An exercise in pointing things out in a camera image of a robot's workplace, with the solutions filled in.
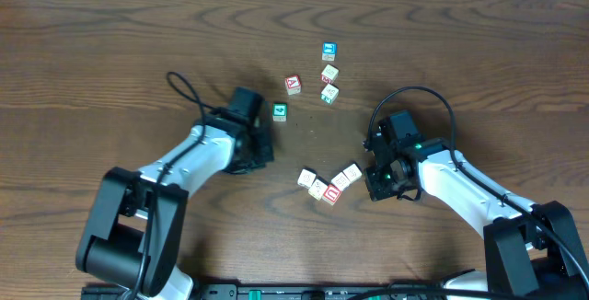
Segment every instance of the blue block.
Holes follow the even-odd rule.
[[[323,53],[329,55],[335,55],[338,51],[338,45],[335,42],[324,42],[323,43]]]

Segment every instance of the toy block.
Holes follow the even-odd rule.
[[[272,119],[274,121],[286,121],[286,103],[274,103],[272,107]]]
[[[343,174],[346,175],[350,183],[353,183],[362,177],[362,171],[360,171],[360,168],[358,168],[355,163],[343,170]]]
[[[338,94],[340,94],[340,90],[334,85],[328,84],[321,92],[321,99],[329,104],[332,104],[333,101],[335,101],[335,98],[338,97]]]
[[[297,183],[299,186],[310,189],[315,180],[315,176],[316,175],[313,172],[303,169],[303,171],[301,171],[301,176],[298,177]]]
[[[326,66],[321,73],[321,81],[327,84],[333,84],[339,73],[340,70],[338,70],[335,66],[328,64],[328,66]]]
[[[339,190],[346,190],[350,185],[352,185],[348,178],[343,174],[343,172],[340,172],[338,176],[334,177],[331,180],[331,183],[335,185]]]
[[[301,79],[298,75],[291,75],[284,79],[284,85],[286,86],[288,95],[301,93]]]
[[[335,202],[340,198],[341,190],[338,190],[337,187],[329,184],[325,193],[323,193],[323,201],[334,205]]]
[[[338,45],[335,42],[324,42],[321,59],[323,61],[335,61],[336,52],[338,52]]]
[[[327,189],[328,185],[326,183],[324,183],[320,179],[315,179],[313,185],[311,185],[311,188],[309,189],[309,194],[311,194],[313,198],[321,200],[321,197],[323,197],[323,193],[325,193]]]

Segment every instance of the wood grain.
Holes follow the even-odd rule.
[[[339,44],[341,89],[319,98],[320,44]],[[589,0],[1,0],[0,298],[77,298],[75,269],[98,184],[162,156],[198,117],[164,73],[209,104],[234,87],[289,103],[276,161],[216,175],[193,197],[179,265],[243,283],[388,283],[484,269],[482,241],[431,197],[333,207],[295,184],[371,163],[360,142],[388,92],[425,85],[456,109],[458,147],[536,201],[573,212],[589,248]],[[287,97],[286,75],[303,93]],[[428,136],[448,135],[433,98],[408,93]],[[306,149],[301,150],[298,142]]]

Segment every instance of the wire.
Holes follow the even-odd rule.
[[[455,290],[455,289],[443,289],[435,287],[394,287],[381,290],[375,290],[366,292],[363,294],[355,295],[348,300],[364,300],[373,296],[379,295],[393,295],[393,294],[411,294],[411,295],[434,295],[434,296],[463,296],[477,299],[493,299],[493,300],[528,300],[529,298],[511,295],[511,294],[496,294],[491,292],[483,291],[470,291],[470,290]]]
[[[191,91],[194,98],[187,96],[186,94],[184,94],[184,92],[179,90],[178,87],[176,87],[176,85],[174,85],[174,83],[172,82],[172,76],[175,76],[178,79],[180,79],[184,83],[184,85],[186,85],[186,87]],[[199,138],[193,144],[186,147],[183,151],[178,153],[171,160],[169,160],[166,164],[164,164],[161,172],[159,173],[159,176],[157,177],[156,183],[152,187],[153,194],[152,194],[150,204],[149,204],[149,212],[147,213],[147,225],[145,226],[144,250],[143,250],[143,254],[141,256],[141,263],[139,265],[139,272],[137,273],[137,279],[135,280],[135,285],[134,285],[133,289],[125,297],[126,300],[134,300],[137,297],[137,294],[139,293],[141,288],[143,287],[145,273],[147,271],[147,258],[149,256],[148,255],[149,254],[149,247],[151,244],[151,233],[152,233],[153,224],[154,224],[154,215],[156,213],[157,197],[159,194],[159,185],[161,185],[162,181],[164,180],[164,177],[167,175],[167,173],[170,171],[170,169],[172,169],[174,164],[176,162],[178,162],[178,160],[180,160],[183,156],[185,156],[189,151],[194,149],[194,147],[196,147],[197,145],[202,143],[202,141],[204,140],[205,131],[206,131],[206,114],[204,113],[204,108],[206,107],[206,108],[213,109],[213,107],[207,106],[201,102],[201,99],[199,98],[198,94],[196,94],[196,90],[194,90],[194,87],[192,87],[191,83],[189,83],[189,81],[186,80],[186,78],[184,78],[179,73],[171,72],[171,71],[168,72],[166,74],[166,80],[167,80],[167,83],[172,88],[174,88],[174,90],[176,92],[178,92],[178,94],[182,95],[184,98],[199,105],[199,109],[201,111],[201,116],[202,116],[202,131],[201,131],[201,135],[199,136]]]
[[[389,94],[386,98],[384,98],[378,104],[378,106],[376,106],[375,111],[372,114],[372,117],[370,119],[370,123],[368,124],[368,137],[366,138],[366,143],[364,144],[364,146],[368,149],[370,148],[370,141],[372,139],[372,128],[374,126],[376,114],[380,111],[382,106],[385,103],[387,103],[391,98],[396,96],[398,93],[401,93],[401,92],[404,92],[407,90],[420,90],[420,91],[425,91],[425,92],[431,93],[434,96],[436,96],[440,101],[442,101],[442,103],[444,103],[446,109],[448,110],[448,114],[450,115],[450,158],[452,158],[452,163],[454,163],[454,165],[468,179],[472,180],[475,184],[479,185],[481,188],[483,188],[484,190],[489,192],[495,198],[501,200],[504,204],[507,204],[508,206],[510,206],[511,208],[516,210],[517,212],[519,212],[523,217],[528,219],[530,222],[532,222],[534,225],[536,225],[542,232],[544,232],[544,234],[550,240],[552,240],[557,246],[559,246],[559,248],[562,249],[562,251],[569,257],[569,259],[571,259],[572,263],[579,271],[579,274],[581,275],[581,279],[583,280],[583,284],[585,286],[585,290],[589,294],[589,278],[587,277],[587,273],[583,269],[583,267],[581,267],[581,263],[579,263],[580,261],[572,254],[571,250],[566,246],[566,244],[562,241],[562,239],[560,239],[560,237],[558,235],[556,235],[554,232],[552,232],[550,229],[548,229],[540,220],[538,220],[538,218],[536,218],[534,215],[532,215],[526,209],[518,206],[514,202],[511,202],[507,196],[503,196],[503,195],[499,194],[497,191],[495,191],[494,189],[487,186],[487,184],[483,183],[482,181],[480,181],[479,179],[477,179],[476,177],[471,175],[464,168],[464,166],[462,166],[462,163],[459,163],[457,161],[456,154],[455,154],[455,150],[456,150],[456,117],[455,117],[454,112],[452,111],[452,107],[450,107],[450,104],[448,103],[448,101],[444,97],[442,97],[442,95],[440,95],[438,92],[434,91],[433,89],[427,88],[427,87],[403,87],[403,88],[400,88],[400,89],[394,91],[393,93]]]

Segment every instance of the wooden table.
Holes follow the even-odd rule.
[[[371,202],[363,181],[334,207],[296,186],[355,160],[375,104],[408,85],[454,106],[458,148],[536,202],[558,200],[589,248],[589,0],[1,0],[0,297],[77,298],[75,269],[103,174],[151,163],[197,108],[166,84],[185,74],[205,102],[236,86],[286,101],[276,161],[219,174],[192,197],[179,266],[243,283],[387,283],[484,269],[480,237],[435,198]],[[341,89],[319,99],[321,43]],[[303,92],[287,97],[283,79]],[[433,97],[407,93],[429,137],[447,136]]]

